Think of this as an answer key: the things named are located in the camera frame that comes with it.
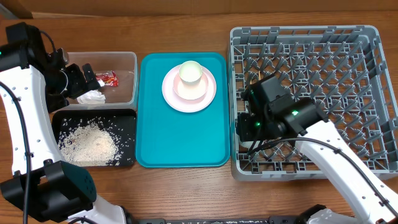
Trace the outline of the clear plastic bin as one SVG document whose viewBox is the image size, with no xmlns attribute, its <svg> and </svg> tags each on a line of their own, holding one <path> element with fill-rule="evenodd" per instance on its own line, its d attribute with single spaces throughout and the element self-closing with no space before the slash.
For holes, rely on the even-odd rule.
<svg viewBox="0 0 398 224">
<path fill-rule="evenodd" d="M 79 104 L 69 99 L 65 110 L 100 110 L 111 108 L 137 108 L 139 72 L 134 52 L 70 52 L 69 62 L 82 66 L 90 64 L 95 73 L 113 71 L 119 80 L 118 86 L 104 86 L 100 92 L 105 96 L 101 104 Z"/>
</svg>

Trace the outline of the teal serving tray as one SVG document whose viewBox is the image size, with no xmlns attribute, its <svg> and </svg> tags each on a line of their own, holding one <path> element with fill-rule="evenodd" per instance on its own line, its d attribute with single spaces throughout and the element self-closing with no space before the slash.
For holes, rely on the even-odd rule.
<svg viewBox="0 0 398 224">
<path fill-rule="evenodd" d="M 164 99 L 171 69 L 194 60 L 214 76 L 216 94 L 203 110 L 183 113 Z M 214 52 L 157 53 L 142 60 L 136 129 L 136 160 L 147 168 L 218 167 L 229 159 L 230 122 L 226 61 Z"/>
</svg>

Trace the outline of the large white plate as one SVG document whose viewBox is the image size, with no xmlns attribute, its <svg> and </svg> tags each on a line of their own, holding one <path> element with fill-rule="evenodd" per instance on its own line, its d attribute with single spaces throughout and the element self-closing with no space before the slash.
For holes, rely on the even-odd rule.
<svg viewBox="0 0 398 224">
<path fill-rule="evenodd" d="M 186 100 L 181 98 L 175 91 L 175 88 L 180 81 L 178 70 L 180 65 L 172 68 L 164 77 L 162 82 L 162 94 L 164 100 L 173 109 L 183 112 L 183 113 L 194 113 L 205 109 L 214 100 L 217 87 L 216 80 L 213 74 L 204 66 L 202 66 L 203 74 L 202 79 L 204 79 L 206 84 L 206 92 L 203 96 L 195 100 Z"/>
</svg>

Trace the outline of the red foil wrapper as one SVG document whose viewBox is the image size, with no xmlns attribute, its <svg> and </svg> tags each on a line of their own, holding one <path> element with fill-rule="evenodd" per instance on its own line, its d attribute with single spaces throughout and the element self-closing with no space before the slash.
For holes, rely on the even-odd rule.
<svg viewBox="0 0 398 224">
<path fill-rule="evenodd" d="M 107 72 L 96 73 L 96 79 L 100 86 L 119 86 L 119 78 L 112 70 Z"/>
</svg>

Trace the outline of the cardboard backdrop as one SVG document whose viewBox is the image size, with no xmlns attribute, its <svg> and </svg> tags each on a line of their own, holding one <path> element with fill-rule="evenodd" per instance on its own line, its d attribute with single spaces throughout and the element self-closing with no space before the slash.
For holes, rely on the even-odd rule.
<svg viewBox="0 0 398 224">
<path fill-rule="evenodd" d="M 392 11 L 396 0 L 2 0 L 18 18 L 166 16 L 266 12 Z"/>
</svg>

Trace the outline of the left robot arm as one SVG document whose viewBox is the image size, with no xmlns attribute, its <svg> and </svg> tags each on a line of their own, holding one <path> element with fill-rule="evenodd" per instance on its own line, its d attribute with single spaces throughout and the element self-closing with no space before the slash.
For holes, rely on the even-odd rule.
<svg viewBox="0 0 398 224">
<path fill-rule="evenodd" d="M 24 22 L 6 28 L 1 47 L 1 98 L 12 140 L 12 178 L 2 196 L 38 222 L 133 223 L 122 206 L 99 196 L 90 173 L 62 156 L 49 115 L 99 88 L 90 65 L 47 52 L 46 32 Z"/>
</svg>

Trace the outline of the white napkin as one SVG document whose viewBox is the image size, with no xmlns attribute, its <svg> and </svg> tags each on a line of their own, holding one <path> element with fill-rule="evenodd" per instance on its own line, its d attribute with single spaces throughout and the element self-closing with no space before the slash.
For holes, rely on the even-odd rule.
<svg viewBox="0 0 398 224">
<path fill-rule="evenodd" d="M 103 104 L 105 101 L 105 95 L 98 90 L 91 90 L 77 98 L 79 104 Z"/>
</svg>

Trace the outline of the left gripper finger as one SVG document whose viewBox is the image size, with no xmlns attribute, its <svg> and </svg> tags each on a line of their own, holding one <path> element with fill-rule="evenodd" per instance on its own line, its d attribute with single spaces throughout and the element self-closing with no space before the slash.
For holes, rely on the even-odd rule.
<svg viewBox="0 0 398 224">
<path fill-rule="evenodd" d="M 68 77 L 67 97 L 76 99 L 88 91 L 85 76 L 77 64 L 69 65 L 65 72 Z"/>
<path fill-rule="evenodd" d="M 89 63 L 86 63 L 82 66 L 82 69 L 83 69 L 83 74 L 85 76 L 86 86 L 88 91 L 99 89 L 101 86 L 98 80 L 96 79 L 96 74 L 94 73 L 91 65 Z"/>
</svg>

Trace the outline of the white bowl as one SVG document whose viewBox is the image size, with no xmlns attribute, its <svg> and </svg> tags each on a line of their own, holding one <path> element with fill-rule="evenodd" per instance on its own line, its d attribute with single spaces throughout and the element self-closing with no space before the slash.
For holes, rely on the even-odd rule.
<svg viewBox="0 0 398 224">
<path fill-rule="evenodd" d="M 253 144 L 252 141 L 246 141 L 246 142 L 240 142 L 240 143 L 239 143 L 240 146 L 242 146 L 242 147 L 244 147 L 244 148 L 247 148 L 247 149 L 249 149 L 249 148 L 251 147 L 252 144 Z M 254 147 L 257 147 L 258 144 L 259 144 L 259 141 L 257 141 L 257 142 L 255 143 Z"/>
</svg>

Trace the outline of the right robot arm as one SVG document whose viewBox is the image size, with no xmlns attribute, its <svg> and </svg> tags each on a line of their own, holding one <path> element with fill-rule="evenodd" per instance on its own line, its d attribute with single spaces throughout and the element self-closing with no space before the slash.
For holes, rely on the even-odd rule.
<svg viewBox="0 0 398 224">
<path fill-rule="evenodd" d="M 275 75 L 248 76 L 241 98 L 249 111 L 238 115 L 240 141 L 254 154 L 288 142 L 309 158 L 347 201 L 354 216 L 314 205 L 296 223 L 397 223 L 397 193 L 351 150 L 328 115 L 313 100 L 294 101 Z"/>
</svg>

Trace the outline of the white cup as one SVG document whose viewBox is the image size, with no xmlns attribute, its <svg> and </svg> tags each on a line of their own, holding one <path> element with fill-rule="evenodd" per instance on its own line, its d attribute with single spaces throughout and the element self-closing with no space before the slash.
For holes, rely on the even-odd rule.
<svg viewBox="0 0 398 224">
<path fill-rule="evenodd" d="M 197 84 L 201 79 L 202 73 L 202 66 L 193 60 L 182 63 L 178 70 L 180 79 L 188 85 Z"/>
</svg>

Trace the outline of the grey dishwasher rack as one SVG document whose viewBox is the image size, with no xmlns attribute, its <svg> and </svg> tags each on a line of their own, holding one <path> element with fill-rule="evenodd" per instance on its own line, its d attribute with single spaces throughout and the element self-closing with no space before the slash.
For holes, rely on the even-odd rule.
<svg viewBox="0 0 398 224">
<path fill-rule="evenodd" d="M 284 142 L 249 155 L 239 145 L 241 98 L 252 76 L 275 75 L 294 100 L 309 98 L 356 155 L 382 180 L 397 176 L 397 102 L 382 42 L 373 26 L 235 27 L 229 35 L 231 171 L 241 181 L 321 179 L 323 173 Z"/>
</svg>

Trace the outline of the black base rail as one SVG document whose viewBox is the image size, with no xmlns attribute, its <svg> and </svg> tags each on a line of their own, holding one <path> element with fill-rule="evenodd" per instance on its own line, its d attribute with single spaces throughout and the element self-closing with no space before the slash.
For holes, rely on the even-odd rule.
<svg viewBox="0 0 398 224">
<path fill-rule="evenodd" d="M 274 215 L 268 218 L 237 218 L 237 219 L 187 219 L 166 220 L 164 218 L 138 219 L 138 224 L 296 224 L 306 223 L 309 215 Z"/>
</svg>

